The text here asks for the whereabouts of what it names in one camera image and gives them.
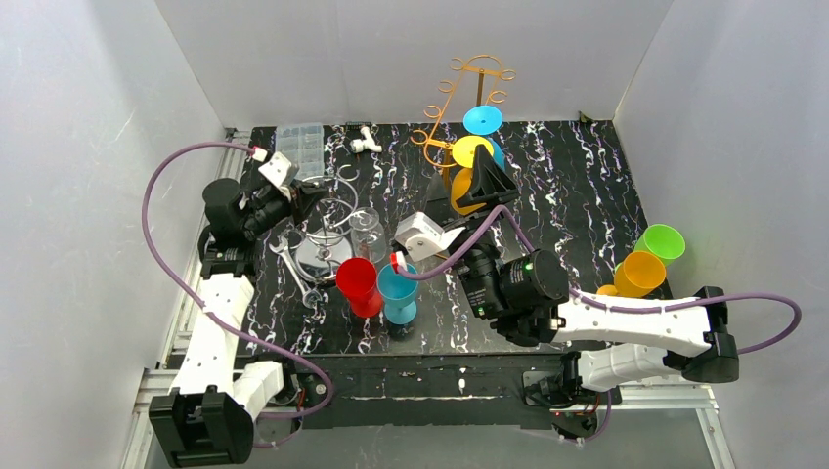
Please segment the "orange plastic goblet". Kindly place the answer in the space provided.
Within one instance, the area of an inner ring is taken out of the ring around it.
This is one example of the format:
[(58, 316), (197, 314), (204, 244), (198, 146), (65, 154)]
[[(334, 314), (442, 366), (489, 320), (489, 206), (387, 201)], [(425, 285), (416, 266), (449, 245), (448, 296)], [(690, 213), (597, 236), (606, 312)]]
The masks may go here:
[(659, 287), (666, 277), (666, 266), (656, 255), (648, 251), (635, 251), (618, 266), (613, 282), (599, 287), (597, 293), (642, 298)]

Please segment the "blue plastic goblet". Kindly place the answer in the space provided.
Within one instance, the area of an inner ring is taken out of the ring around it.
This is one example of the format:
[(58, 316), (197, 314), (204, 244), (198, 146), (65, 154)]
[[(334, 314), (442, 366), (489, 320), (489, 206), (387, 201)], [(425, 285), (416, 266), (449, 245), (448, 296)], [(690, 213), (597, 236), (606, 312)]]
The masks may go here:
[(418, 281), (402, 277), (391, 264), (387, 264), (378, 273), (377, 288), (387, 320), (396, 325), (406, 325), (415, 319)]
[(505, 158), (499, 144), (492, 137), (503, 123), (501, 111), (493, 106), (482, 105), (471, 108), (464, 116), (462, 124), (467, 135), (456, 141), (457, 162), (465, 168), (471, 168), (475, 149), (484, 145), (500, 169), (505, 166)]

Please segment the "red plastic goblet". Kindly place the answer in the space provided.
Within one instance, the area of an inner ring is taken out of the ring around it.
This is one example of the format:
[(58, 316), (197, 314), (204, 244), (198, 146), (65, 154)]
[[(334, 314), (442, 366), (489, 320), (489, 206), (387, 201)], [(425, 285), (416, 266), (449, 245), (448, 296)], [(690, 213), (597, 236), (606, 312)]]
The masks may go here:
[(379, 314), (383, 299), (377, 287), (377, 270), (370, 260), (353, 257), (343, 262), (335, 284), (357, 317), (368, 319)]

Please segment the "clear cut glass goblet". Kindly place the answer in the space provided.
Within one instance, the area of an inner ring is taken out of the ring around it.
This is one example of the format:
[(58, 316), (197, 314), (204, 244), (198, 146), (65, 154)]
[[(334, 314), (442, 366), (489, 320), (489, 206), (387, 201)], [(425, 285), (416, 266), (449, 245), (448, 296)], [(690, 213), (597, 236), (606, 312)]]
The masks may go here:
[(387, 242), (379, 213), (372, 207), (358, 207), (348, 222), (355, 256), (380, 263), (386, 256)]

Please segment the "silver wire glass rack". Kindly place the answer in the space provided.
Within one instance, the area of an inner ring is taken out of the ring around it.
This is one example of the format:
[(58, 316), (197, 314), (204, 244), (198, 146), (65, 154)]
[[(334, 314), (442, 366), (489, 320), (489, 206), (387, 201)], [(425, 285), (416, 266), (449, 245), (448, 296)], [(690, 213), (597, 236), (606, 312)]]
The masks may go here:
[(331, 285), (339, 266), (354, 256), (350, 218), (358, 208), (359, 177), (356, 165), (345, 164), (331, 174), (305, 179), (323, 189), (325, 196), (306, 221), (286, 232), (289, 257), (301, 279)]

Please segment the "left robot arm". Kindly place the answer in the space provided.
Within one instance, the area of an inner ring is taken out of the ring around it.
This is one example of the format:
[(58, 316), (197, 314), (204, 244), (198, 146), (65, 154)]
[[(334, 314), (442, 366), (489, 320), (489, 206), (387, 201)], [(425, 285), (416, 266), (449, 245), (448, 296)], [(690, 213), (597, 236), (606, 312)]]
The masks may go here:
[(282, 188), (264, 183), (246, 194), (231, 178), (203, 190), (208, 224), (195, 297), (201, 313), (168, 393), (153, 397), (149, 410), (171, 467), (242, 464), (251, 455), (254, 422), (285, 381), (277, 361), (250, 363), (234, 376), (240, 325), (254, 293), (256, 240), (287, 218), (304, 220), (326, 193), (293, 181)]

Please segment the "blue plastic goblet front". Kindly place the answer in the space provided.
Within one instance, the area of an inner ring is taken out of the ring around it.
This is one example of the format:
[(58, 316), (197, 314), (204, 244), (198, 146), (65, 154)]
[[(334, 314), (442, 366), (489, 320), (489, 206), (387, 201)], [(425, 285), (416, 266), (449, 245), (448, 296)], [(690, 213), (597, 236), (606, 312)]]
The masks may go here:
[(415, 319), (418, 281), (402, 277), (391, 264), (387, 264), (378, 273), (377, 288), (387, 320), (396, 325), (406, 325)]

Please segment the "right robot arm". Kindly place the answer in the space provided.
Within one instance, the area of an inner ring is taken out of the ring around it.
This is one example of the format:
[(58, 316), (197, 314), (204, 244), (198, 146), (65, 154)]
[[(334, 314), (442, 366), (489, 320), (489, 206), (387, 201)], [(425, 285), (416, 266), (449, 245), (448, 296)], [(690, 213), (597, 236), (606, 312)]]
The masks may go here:
[(605, 392), (669, 374), (700, 383), (738, 379), (738, 347), (727, 328), (728, 300), (720, 291), (703, 288), (678, 300), (587, 293), (571, 287), (550, 250), (529, 248), (505, 262), (487, 236), (493, 222), (514, 220), (506, 203), (518, 189), (484, 144), (463, 151), (458, 162), (462, 183), (453, 186), (451, 198), (468, 215), (459, 220), (459, 238), (449, 251), (473, 315), (521, 347), (607, 344), (566, 359), (562, 388)]

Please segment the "yellow plastic wine glass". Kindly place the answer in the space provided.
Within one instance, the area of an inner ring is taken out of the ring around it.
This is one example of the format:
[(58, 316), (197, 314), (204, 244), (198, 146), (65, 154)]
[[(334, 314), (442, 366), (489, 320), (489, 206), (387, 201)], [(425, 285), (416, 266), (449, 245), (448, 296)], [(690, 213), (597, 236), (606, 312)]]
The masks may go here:
[(486, 138), (480, 136), (466, 136), (458, 139), (452, 148), (452, 156), (455, 162), (461, 167), (456, 173), (452, 181), (450, 203), (452, 208), (459, 215), (468, 215), (479, 208), (483, 207), (482, 203), (461, 207), (458, 205), (458, 200), (464, 196), (471, 185), (472, 167), (474, 163), (475, 151), (479, 145), (482, 145), (492, 156), (494, 147)]

